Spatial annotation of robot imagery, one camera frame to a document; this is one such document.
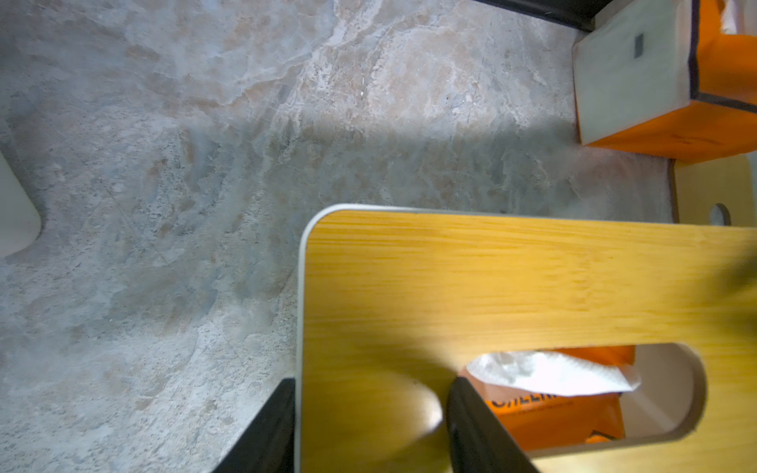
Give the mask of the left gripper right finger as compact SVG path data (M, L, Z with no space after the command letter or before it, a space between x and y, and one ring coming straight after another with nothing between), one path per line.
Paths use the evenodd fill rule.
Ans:
M446 422L454 473L538 473L467 378L451 385Z

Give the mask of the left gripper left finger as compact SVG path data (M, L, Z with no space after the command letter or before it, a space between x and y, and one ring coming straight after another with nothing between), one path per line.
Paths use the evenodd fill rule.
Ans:
M213 473L295 471L296 382L284 378Z

